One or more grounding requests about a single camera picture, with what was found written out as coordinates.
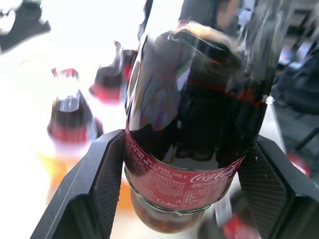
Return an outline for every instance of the table surface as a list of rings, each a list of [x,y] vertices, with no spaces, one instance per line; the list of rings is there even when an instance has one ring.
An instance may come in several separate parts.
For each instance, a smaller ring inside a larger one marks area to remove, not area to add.
[[[0,130],[3,138],[0,183],[2,192],[6,192],[0,205],[1,218],[6,221],[1,238],[29,238],[46,208],[50,179],[34,152],[39,145],[39,135],[46,132],[50,114],[52,95],[47,81],[51,77],[50,69],[72,62],[85,88],[93,82],[99,65],[99,57],[94,54],[101,49],[83,50],[85,55],[82,56],[85,57],[79,58],[80,44],[71,48],[67,45],[69,57],[65,58],[61,56],[66,45],[60,44],[57,50],[54,43],[56,39],[50,33],[0,56]],[[104,113],[107,115],[110,111],[115,117],[105,116],[106,131],[124,128],[123,105],[109,107]],[[267,109],[260,134],[275,141],[285,151],[273,106]],[[236,176],[232,187],[238,185]],[[196,230],[194,227],[175,235],[160,234],[147,228],[130,206],[122,208],[119,205],[111,238],[196,238]]]

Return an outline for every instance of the coca-cola bottle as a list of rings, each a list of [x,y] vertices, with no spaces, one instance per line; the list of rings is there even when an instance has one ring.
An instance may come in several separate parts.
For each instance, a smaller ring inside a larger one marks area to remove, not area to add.
[[[243,8],[153,3],[127,96],[125,173],[136,214],[156,231],[197,223],[261,128],[290,5],[258,1],[240,22]]]
[[[68,171],[86,154],[92,141],[103,134],[79,89],[76,70],[52,69],[54,97],[47,133],[39,135],[36,154],[50,177],[49,202]]]
[[[100,65],[97,70],[91,94],[105,104],[118,104],[121,101],[123,50],[120,42],[114,41],[116,48],[113,62],[107,66]]]

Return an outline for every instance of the orange object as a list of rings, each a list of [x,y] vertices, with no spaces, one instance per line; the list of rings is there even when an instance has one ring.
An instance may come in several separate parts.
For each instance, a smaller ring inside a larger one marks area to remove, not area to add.
[[[65,160],[63,158],[47,156],[39,152],[37,156],[44,170],[50,177],[50,188],[47,195],[47,204],[49,204],[64,176],[80,161],[80,158]]]
[[[134,213],[134,208],[131,203],[131,187],[125,177],[122,177],[120,196],[117,205],[117,210],[121,212]]]

